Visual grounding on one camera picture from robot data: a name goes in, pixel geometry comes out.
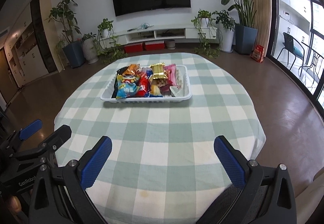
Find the person's left hand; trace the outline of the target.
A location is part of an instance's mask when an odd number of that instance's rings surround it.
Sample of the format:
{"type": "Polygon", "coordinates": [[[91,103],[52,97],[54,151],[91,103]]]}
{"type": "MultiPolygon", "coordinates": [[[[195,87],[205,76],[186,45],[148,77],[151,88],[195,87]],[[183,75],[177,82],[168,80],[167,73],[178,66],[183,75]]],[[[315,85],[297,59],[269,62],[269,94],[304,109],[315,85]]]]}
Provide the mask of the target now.
{"type": "Polygon", "coordinates": [[[29,218],[23,213],[21,202],[17,196],[7,197],[5,199],[5,204],[16,223],[29,223],[29,218]]]}

